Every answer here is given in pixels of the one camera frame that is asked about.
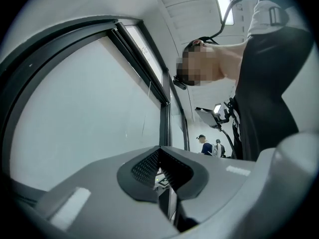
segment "person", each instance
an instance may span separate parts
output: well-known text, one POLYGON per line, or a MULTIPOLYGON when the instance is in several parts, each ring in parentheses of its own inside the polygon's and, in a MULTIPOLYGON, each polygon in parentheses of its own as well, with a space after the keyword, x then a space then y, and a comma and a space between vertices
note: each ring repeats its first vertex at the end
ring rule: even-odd
POLYGON ((216 139, 216 148, 217 148, 217 153, 218 157, 225 156, 225 147, 220 143, 219 139, 216 139))
POLYGON ((191 41, 176 78, 190 86, 228 78, 235 81, 234 149, 238 159, 256 161, 298 132, 282 99, 306 61, 314 39, 293 0, 258 0, 246 41, 235 45, 191 41))
POLYGON ((203 134, 200 134, 196 139, 198 139, 199 143, 203 143, 201 153, 212 156, 213 146, 206 140, 206 137, 203 134))

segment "black shirt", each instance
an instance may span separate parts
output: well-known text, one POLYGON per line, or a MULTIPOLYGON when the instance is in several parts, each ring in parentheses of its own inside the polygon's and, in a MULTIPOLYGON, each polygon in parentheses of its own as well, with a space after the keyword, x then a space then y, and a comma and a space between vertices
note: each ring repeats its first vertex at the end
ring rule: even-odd
MULTIPOLYGON (((293 5, 271 1, 283 9, 293 5)), ((302 69, 313 43, 309 32, 288 26, 248 38, 234 98, 240 118, 240 136, 233 126, 238 159, 256 161, 262 150, 298 132, 282 94, 302 69)))
POLYGON ((213 146, 209 142, 204 143, 203 149, 201 150, 201 153, 204 153, 205 155, 211 156, 212 147, 213 146))
POLYGON ((221 154, 224 155, 225 154, 225 147, 222 144, 220 144, 220 146, 221 146, 221 154))

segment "window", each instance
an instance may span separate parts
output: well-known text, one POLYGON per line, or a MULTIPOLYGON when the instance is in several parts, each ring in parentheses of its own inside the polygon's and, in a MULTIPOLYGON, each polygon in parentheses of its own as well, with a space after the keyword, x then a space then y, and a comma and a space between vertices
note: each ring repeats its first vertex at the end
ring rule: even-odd
MULTIPOLYGON (((219 11, 223 20, 226 14, 227 7, 230 3, 230 0, 217 0, 217 2, 218 2, 219 11)), ((228 17, 226 19, 226 25, 233 25, 233 24, 234 24, 233 10, 230 10, 228 17)))
POLYGON ((172 94, 172 90, 170 90, 170 93, 172 146, 184 149, 184 133, 181 113, 177 101, 172 94))
POLYGON ((156 74, 159 82, 163 85, 163 72, 162 69, 152 52, 152 49, 149 47, 147 41, 145 40, 143 34, 136 26, 126 26, 127 31, 130 33, 131 37, 134 39, 137 46, 142 51, 143 55, 145 56, 146 60, 150 64, 151 68, 153 69, 154 73, 156 74))
POLYGON ((15 128, 10 175, 50 190, 93 161, 158 145, 159 128, 160 102, 103 37, 61 61, 35 89, 15 128))

